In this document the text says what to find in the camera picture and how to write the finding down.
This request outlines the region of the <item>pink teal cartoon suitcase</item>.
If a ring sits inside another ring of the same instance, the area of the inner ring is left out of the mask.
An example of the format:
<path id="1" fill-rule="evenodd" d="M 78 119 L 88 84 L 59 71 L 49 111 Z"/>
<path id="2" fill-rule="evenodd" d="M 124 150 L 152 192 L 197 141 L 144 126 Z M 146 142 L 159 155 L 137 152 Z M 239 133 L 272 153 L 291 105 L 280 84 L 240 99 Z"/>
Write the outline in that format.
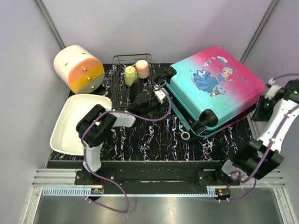
<path id="1" fill-rule="evenodd" d="M 246 118 L 264 82 L 225 49 L 213 46 L 172 64 L 155 76 L 185 130 L 183 142 L 206 139 Z"/>

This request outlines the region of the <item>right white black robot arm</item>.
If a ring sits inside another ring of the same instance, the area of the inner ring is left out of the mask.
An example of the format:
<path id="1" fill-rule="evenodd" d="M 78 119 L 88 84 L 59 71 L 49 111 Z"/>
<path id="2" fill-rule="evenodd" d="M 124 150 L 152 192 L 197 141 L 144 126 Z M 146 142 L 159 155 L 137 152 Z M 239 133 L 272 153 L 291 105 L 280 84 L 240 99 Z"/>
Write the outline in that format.
<path id="1" fill-rule="evenodd" d="M 284 157 L 280 155 L 282 142 L 299 115 L 299 81 L 289 80 L 282 87 L 271 79 L 267 87 L 268 92 L 260 96 L 251 118 L 266 121 L 264 131 L 212 173 L 214 183 L 223 185 L 228 179 L 241 183 L 251 178 L 260 180 L 283 162 Z"/>

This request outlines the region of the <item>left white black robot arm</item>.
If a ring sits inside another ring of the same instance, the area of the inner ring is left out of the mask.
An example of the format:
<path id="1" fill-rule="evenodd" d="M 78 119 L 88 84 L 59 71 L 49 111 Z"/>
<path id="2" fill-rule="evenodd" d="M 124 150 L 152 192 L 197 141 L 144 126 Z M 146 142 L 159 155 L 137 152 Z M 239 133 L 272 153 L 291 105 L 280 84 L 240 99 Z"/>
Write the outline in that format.
<path id="1" fill-rule="evenodd" d="M 97 184 L 101 179 L 100 153 L 104 141 L 111 129 L 114 127 L 132 127 L 136 121 L 136 115 L 143 115 L 159 108 L 166 99 L 165 93 L 161 90 L 154 92 L 154 97 L 140 93 L 133 101 L 130 111 L 116 111 L 107 106 L 110 99 L 99 101 L 93 108 L 78 122 L 76 131 L 83 144 L 84 162 L 83 166 L 87 170 L 85 180 L 91 184 Z"/>

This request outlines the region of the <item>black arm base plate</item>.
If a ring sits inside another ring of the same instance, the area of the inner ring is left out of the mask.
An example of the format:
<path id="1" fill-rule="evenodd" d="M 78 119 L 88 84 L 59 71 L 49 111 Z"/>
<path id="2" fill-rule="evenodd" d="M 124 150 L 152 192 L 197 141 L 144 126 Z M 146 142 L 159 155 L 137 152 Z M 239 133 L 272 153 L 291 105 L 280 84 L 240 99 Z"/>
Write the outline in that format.
<path id="1" fill-rule="evenodd" d="M 103 161 L 96 174 L 118 184 L 179 182 L 199 186 L 238 186 L 220 173 L 220 161 Z"/>

